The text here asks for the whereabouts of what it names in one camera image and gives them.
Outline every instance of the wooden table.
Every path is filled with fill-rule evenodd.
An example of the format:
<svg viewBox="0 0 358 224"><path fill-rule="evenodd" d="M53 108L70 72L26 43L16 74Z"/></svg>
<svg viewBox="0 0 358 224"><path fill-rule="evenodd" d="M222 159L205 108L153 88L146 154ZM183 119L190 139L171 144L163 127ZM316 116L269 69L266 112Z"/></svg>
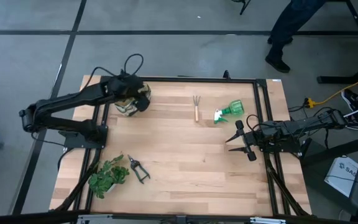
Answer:
<svg viewBox="0 0 358 224"><path fill-rule="evenodd" d="M83 79L83 85L89 76ZM100 81L93 77L92 83ZM185 213L188 215L257 215L272 214L267 177L262 153L253 147L257 160L248 161L243 152L228 152L243 146L241 139L228 144L236 131L233 116L228 123L214 124L216 108L226 107L232 100L242 100L245 118L256 114L253 87L246 83L148 82L152 89L147 111L125 117L110 106L107 125L108 142L101 161L123 153L123 166L129 168L127 154L140 161L151 179L141 184L134 173L126 183L105 195L94 197L92 212L114 213ZM267 80L274 120L289 119L287 103L280 80ZM194 121L193 95L201 96L200 121ZM260 100L266 119L263 93ZM73 119L92 117L92 106L75 109ZM250 118L251 126L257 124ZM50 208L59 206L77 184L84 149L67 154L61 163ZM286 186L304 210L311 213L299 161L289 153L281 153ZM85 207L88 186L84 187L80 208ZM276 187L279 211L283 213L279 189Z"/></svg>

